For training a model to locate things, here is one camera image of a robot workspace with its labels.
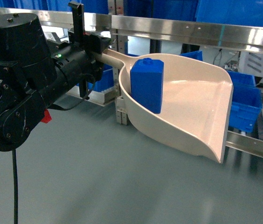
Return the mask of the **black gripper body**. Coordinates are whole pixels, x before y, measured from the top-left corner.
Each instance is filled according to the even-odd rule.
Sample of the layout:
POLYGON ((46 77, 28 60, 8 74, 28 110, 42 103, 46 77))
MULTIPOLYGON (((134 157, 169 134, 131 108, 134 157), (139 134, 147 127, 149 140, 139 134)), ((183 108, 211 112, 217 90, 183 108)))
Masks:
POLYGON ((89 98, 88 83, 95 86, 101 80, 104 63, 95 59, 94 54, 102 54, 111 45, 109 37, 97 33, 87 33, 84 27, 84 5, 70 1, 73 28, 68 31, 69 41, 49 42, 49 49, 57 72, 67 80, 68 89, 79 85, 80 97, 89 98))

